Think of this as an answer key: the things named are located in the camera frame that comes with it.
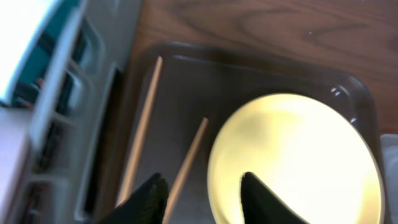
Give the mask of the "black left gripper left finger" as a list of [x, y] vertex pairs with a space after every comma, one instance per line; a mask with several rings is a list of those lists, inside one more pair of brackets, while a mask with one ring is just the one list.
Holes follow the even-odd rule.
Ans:
[[169, 186], [160, 173], [153, 174], [99, 224], [161, 224]]

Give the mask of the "yellow plate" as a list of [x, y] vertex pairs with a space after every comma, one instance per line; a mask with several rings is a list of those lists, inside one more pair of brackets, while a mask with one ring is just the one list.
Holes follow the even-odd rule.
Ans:
[[236, 110], [208, 163], [217, 223], [242, 223], [241, 179], [252, 172], [306, 223], [382, 223], [385, 196], [376, 160], [356, 128], [326, 104], [279, 93]]

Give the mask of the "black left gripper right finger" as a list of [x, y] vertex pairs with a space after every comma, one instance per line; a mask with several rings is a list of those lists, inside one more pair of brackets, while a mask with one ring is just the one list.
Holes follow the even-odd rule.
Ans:
[[241, 178], [241, 206], [245, 224], [304, 224], [252, 172]]

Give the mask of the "light blue bowl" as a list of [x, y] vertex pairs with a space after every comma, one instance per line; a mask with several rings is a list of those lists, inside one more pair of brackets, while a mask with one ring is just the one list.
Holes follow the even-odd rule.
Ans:
[[49, 22], [71, 0], [1, 0], [1, 103], [10, 105], [19, 75]]

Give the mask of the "pink bowl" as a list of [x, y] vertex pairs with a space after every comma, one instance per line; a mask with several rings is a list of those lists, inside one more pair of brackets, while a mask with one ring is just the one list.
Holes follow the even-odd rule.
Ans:
[[28, 110], [1, 108], [1, 223], [9, 216], [29, 154], [30, 117]]

